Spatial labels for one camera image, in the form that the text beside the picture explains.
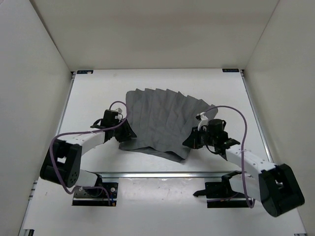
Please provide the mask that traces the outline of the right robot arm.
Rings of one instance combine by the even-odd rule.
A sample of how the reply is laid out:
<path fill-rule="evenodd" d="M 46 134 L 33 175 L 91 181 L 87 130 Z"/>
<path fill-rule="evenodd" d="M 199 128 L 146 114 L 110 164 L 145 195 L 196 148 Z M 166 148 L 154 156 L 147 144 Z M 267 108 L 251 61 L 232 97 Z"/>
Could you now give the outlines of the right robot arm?
<path fill-rule="evenodd" d="M 191 149 L 213 147 L 213 154 L 241 168 L 221 177 L 220 182 L 206 183 L 204 190 L 195 197 L 206 196 L 209 200 L 226 201 L 233 197 L 248 196 L 262 203 L 273 217 L 278 217 L 305 203 L 305 198 L 292 169 L 287 164 L 277 165 L 243 149 L 241 143 L 228 136 L 225 120 L 207 119 L 198 115 L 198 126 L 183 142 Z"/>

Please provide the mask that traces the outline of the grey pleated skirt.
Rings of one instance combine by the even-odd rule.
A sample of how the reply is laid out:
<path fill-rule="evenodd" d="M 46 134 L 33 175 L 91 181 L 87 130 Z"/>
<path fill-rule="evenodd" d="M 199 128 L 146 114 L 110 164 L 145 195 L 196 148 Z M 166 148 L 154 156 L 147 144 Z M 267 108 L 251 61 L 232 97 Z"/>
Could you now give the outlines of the grey pleated skirt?
<path fill-rule="evenodd" d="M 171 161 L 187 159 L 190 148 L 182 143 L 193 127 L 196 115 L 205 112 L 208 119 L 218 113 L 215 105 L 169 89 L 136 89 L 126 93 L 127 121 L 136 138 L 119 145 L 120 150 L 155 155 Z"/>

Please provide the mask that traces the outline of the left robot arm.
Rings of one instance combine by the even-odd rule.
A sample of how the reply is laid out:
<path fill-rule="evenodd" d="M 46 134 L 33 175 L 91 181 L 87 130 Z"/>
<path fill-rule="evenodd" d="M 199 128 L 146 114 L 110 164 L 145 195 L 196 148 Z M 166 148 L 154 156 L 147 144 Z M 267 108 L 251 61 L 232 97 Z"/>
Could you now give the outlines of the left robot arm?
<path fill-rule="evenodd" d="M 72 132 L 72 138 L 62 139 L 60 134 L 50 144 L 40 170 L 44 180 L 62 185 L 65 190 L 71 187 L 86 189 L 97 196 L 103 190 L 101 176 L 81 169 L 82 156 L 115 138 L 117 142 L 131 141 L 137 136 L 120 110 L 105 110 L 103 118 L 96 120 L 89 131 Z"/>

